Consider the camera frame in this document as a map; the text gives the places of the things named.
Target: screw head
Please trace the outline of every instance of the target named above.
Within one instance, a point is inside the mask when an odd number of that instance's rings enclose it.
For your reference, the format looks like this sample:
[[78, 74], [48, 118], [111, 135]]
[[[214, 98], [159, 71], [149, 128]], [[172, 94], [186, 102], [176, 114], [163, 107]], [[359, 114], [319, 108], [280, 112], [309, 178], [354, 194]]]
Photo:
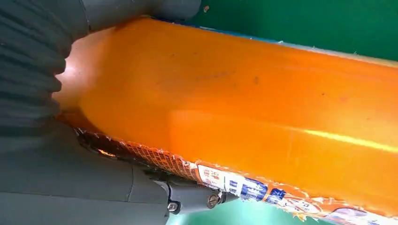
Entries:
[[218, 196], [216, 195], [209, 195], [209, 197], [207, 197], [207, 207], [209, 209], [214, 208], [218, 203]]
[[170, 202], [169, 204], [168, 204], [168, 206], [167, 206], [167, 210], [169, 211], [169, 212], [174, 212], [174, 211], [177, 211], [177, 209], [178, 209], [178, 204], [177, 203], [175, 203], [175, 202]]

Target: green surface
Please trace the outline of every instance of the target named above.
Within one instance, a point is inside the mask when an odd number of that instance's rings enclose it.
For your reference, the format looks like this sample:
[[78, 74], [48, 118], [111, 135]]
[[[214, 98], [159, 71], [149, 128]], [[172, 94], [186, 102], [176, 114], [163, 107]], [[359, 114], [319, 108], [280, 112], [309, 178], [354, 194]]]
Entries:
[[297, 217], [262, 202], [235, 200], [216, 206], [212, 210], [171, 217], [167, 225], [330, 225]]
[[398, 60], [398, 0], [202, 0], [190, 22], [299, 45]]

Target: orange container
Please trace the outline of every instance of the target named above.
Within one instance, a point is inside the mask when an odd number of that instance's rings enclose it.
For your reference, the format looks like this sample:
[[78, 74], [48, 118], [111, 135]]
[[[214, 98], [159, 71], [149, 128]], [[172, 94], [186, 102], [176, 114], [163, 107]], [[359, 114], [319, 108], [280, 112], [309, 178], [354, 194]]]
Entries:
[[143, 18], [79, 41], [59, 78], [112, 137], [398, 216], [394, 63]]

